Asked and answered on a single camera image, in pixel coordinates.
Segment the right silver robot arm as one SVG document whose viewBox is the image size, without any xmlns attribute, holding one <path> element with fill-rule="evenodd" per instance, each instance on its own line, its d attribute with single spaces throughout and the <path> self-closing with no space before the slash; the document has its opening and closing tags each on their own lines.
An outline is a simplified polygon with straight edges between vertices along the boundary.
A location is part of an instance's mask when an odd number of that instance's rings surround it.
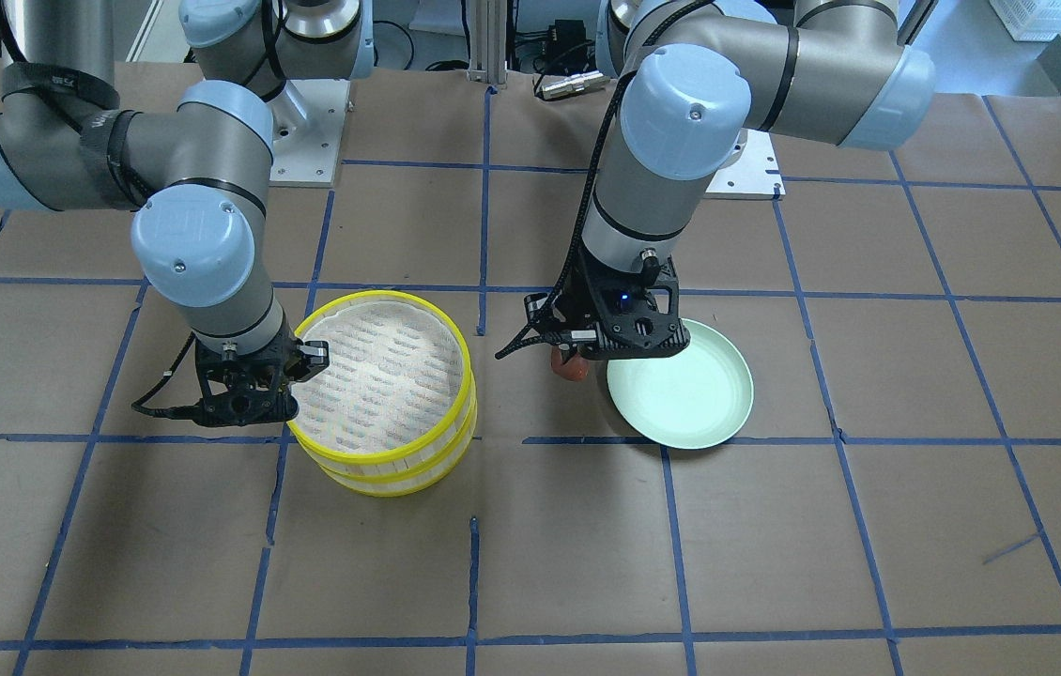
<svg viewBox="0 0 1061 676">
<path fill-rule="evenodd" d="M 201 82 L 174 112 L 141 112 L 114 85 L 107 1 L 0 1 L 0 207 L 131 211 L 131 247 L 187 322 L 201 398 L 149 418 L 207 428 L 286 423 L 296 382 L 328 367 L 263 260 L 281 98 L 297 80 L 375 67 L 369 1 L 182 1 Z"/>
</svg>

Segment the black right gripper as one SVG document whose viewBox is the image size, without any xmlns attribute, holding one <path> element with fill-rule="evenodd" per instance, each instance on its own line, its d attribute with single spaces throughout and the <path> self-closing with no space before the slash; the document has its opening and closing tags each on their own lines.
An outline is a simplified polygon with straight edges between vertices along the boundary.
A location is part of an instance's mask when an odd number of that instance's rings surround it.
<svg viewBox="0 0 1061 676">
<path fill-rule="evenodd" d="M 286 326 L 249 356 L 239 356 L 229 343 L 221 350 L 196 343 L 201 399 L 192 406 L 192 420 L 205 427 L 294 420 L 300 404 L 293 385 L 325 371 L 330 356 L 328 342 L 296 339 Z"/>
</svg>

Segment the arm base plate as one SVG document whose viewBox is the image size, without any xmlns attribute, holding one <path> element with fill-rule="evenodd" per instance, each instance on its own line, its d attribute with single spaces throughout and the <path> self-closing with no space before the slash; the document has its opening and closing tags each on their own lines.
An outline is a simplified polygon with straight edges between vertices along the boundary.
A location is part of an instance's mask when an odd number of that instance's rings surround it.
<svg viewBox="0 0 1061 676">
<path fill-rule="evenodd" d="M 269 101 L 273 187 L 332 188 L 350 103 L 347 80 L 286 81 Z"/>
<path fill-rule="evenodd" d="M 770 133 L 741 129 L 729 162 L 708 184 L 706 198 L 779 200 L 787 193 Z"/>
</svg>

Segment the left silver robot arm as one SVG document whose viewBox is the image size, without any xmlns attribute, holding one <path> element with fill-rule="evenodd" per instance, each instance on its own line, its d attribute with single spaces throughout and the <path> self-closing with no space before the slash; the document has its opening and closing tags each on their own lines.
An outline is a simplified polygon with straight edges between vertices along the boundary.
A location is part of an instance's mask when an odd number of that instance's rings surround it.
<svg viewBox="0 0 1061 676">
<path fill-rule="evenodd" d="M 887 151 L 920 127 L 932 57 L 899 42 L 894 1 L 798 1 L 777 24 L 752 1 L 643 1 L 611 56 L 616 88 L 596 134 L 566 261 L 504 349 L 566 359 L 671 358 L 678 240 L 740 133 Z"/>
</svg>

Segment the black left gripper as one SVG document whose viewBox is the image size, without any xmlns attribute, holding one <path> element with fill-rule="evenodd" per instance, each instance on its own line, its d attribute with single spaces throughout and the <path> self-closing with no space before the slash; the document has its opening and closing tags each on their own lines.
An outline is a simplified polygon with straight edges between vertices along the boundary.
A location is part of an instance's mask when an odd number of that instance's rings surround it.
<svg viewBox="0 0 1061 676">
<path fill-rule="evenodd" d="M 672 258 L 648 257 L 646 272 L 605 266 L 578 253 L 563 291 L 525 297 L 534 335 L 525 346 L 552 344 L 590 361 L 663 359 L 680 354 L 690 332 L 678 316 L 678 281 Z"/>
</svg>

